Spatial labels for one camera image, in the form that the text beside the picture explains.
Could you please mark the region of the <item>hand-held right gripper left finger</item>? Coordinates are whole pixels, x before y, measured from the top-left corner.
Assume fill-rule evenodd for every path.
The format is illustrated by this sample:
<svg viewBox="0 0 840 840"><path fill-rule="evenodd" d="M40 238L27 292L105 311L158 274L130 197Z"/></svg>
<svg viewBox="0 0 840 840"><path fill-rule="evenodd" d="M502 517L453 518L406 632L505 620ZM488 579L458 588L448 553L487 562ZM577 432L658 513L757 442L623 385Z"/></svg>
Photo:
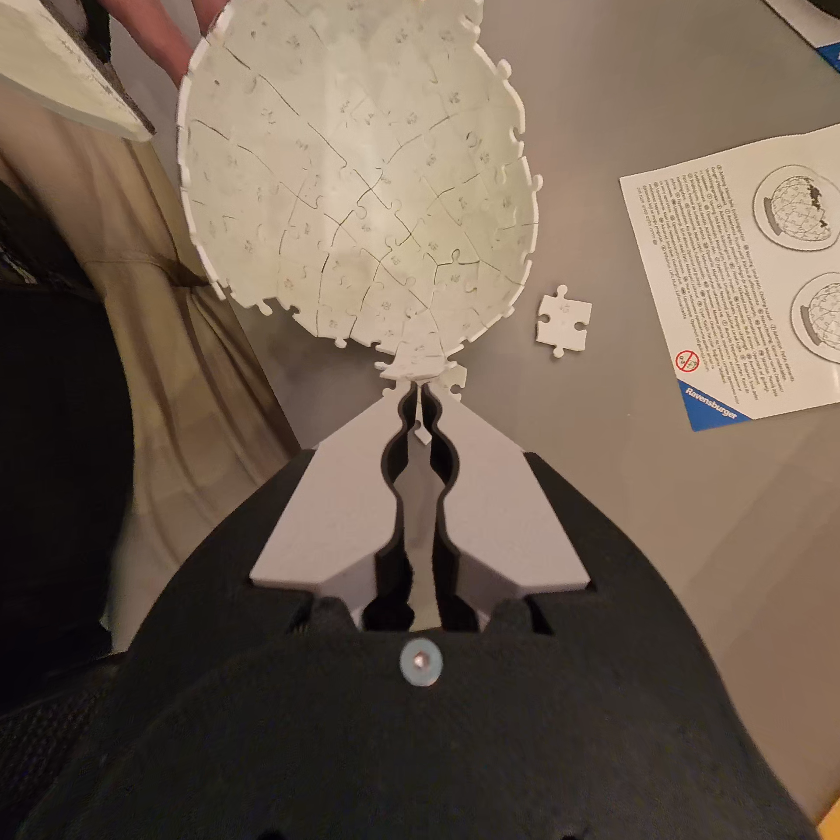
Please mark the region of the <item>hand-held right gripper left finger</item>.
<svg viewBox="0 0 840 840"><path fill-rule="evenodd" d="M359 628L371 604L411 591L395 483L416 414L417 385L400 382L321 441L250 572L254 585L341 600Z"/></svg>

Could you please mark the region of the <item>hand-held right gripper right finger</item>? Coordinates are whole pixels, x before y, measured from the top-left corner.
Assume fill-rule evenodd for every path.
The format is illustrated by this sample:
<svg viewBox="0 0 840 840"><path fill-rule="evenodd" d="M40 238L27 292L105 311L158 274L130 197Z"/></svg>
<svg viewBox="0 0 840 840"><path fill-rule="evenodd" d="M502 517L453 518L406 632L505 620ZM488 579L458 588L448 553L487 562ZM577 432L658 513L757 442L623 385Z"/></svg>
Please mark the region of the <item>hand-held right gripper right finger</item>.
<svg viewBox="0 0 840 840"><path fill-rule="evenodd" d="M433 574L443 629L477 632L502 602L591 582L526 452L441 385L421 391L437 499Z"/></svg>

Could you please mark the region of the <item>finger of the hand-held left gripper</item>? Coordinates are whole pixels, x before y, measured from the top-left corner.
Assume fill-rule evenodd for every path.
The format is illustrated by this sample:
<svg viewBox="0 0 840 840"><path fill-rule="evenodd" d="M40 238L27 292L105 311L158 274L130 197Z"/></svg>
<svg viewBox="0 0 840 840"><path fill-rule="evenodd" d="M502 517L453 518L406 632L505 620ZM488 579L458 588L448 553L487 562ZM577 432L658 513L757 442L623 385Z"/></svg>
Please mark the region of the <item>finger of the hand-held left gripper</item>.
<svg viewBox="0 0 840 840"><path fill-rule="evenodd" d="M145 143L154 126L51 2L1 2L1 76L48 110Z"/></svg>

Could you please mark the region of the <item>white puzzle piece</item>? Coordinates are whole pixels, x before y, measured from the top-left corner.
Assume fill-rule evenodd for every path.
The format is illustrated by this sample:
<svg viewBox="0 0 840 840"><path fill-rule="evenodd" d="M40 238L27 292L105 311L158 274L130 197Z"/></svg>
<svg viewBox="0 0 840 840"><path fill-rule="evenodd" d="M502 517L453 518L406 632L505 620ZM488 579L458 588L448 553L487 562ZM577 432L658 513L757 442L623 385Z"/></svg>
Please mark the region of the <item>white puzzle piece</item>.
<svg viewBox="0 0 840 840"><path fill-rule="evenodd" d="M432 441L432 435L427 430L424 421L423 400L421 393L422 385L429 382L439 385L444 388L457 402L460 402L461 390L466 385L466 379L466 367L456 362L450 362L448 363L448 367L446 367L436 377L420 381L416 395L416 422L414 434L422 445L428 446Z"/></svg>
<svg viewBox="0 0 840 840"><path fill-rule="evenodd" d="M567 297L568 287L558 285L553 295L543 296L536 322L535 340L549 345L553 357L559 360L567 351L585 350L587 331L592 316L592 304Z"/></svg>
<svg viewBox="0 0 840 840"><path fill-rule="evenodd" d="M379 376L394 382L428 382L456 366L444 350L439 331L425 329L404 334L390 362L374 362Z"/></svg>

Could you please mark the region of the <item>partly built puzzle ball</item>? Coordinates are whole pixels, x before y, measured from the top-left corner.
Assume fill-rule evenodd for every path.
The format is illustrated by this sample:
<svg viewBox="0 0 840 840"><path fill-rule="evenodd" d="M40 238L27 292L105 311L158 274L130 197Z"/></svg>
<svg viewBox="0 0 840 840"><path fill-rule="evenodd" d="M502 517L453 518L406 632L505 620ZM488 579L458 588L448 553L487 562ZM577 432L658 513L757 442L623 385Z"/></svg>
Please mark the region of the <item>partly built puzzle ball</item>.
<svg viewBox="0 0 840 840"><path fill-rule="evenodd" d="M542 178L483 2L229 2L181 85L191 240L222 299L448 357L515 308Z"/></svg>

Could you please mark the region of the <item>colourful puzzle box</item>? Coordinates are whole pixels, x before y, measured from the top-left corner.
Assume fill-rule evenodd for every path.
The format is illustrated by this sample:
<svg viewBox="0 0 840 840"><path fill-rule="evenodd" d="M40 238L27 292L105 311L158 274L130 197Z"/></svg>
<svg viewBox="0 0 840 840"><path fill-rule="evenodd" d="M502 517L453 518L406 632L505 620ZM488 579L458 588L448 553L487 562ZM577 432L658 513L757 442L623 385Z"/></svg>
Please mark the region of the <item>colourful puzzle box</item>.
<svg viewBox="0 0 840 840"><path fill-rule="evenodd" d="M798 36L839 72L839 1L765 1Z"/></svg>

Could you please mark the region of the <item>person's left hand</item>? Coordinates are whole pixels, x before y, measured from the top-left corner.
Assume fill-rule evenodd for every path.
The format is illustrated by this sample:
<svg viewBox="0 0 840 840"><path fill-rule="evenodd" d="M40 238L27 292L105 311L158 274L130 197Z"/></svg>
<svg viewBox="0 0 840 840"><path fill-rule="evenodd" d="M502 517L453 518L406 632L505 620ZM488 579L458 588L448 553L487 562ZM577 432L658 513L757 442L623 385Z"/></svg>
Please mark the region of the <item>person's left hand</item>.
<svg viewBox="0 0 840 840"><path fill-rule="evenodd" d="M156 66L179 88L194 48L161 1L100 1Z"/></svg>

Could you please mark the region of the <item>person's black jacket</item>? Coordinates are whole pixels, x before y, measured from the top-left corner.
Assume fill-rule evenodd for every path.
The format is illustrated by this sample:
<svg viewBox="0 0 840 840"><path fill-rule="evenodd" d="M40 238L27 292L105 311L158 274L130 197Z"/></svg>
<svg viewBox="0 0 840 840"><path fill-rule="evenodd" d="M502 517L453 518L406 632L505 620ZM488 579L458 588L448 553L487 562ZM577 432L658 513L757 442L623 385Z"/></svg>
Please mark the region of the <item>person's black jacket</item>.
<svg viewBox="0 0 840 840"><path fill-rule="evenodd" d="M133 485L109 317L55 226L1 205L2 707L107 652L100 623Z"/></svg>

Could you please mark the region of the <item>white instruction leaflet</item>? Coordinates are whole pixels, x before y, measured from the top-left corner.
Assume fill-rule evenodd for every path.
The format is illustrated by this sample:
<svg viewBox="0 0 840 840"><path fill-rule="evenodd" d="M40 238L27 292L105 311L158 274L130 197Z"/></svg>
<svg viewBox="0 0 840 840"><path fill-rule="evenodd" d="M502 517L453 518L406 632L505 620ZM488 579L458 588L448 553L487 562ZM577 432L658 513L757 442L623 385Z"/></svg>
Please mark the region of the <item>white instruction leaflet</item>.
<svg viewBox="0 0 840 840"><path fill-rule="evenodd" d="M694 431L839 401L839 126L620 179Z"/></svg>

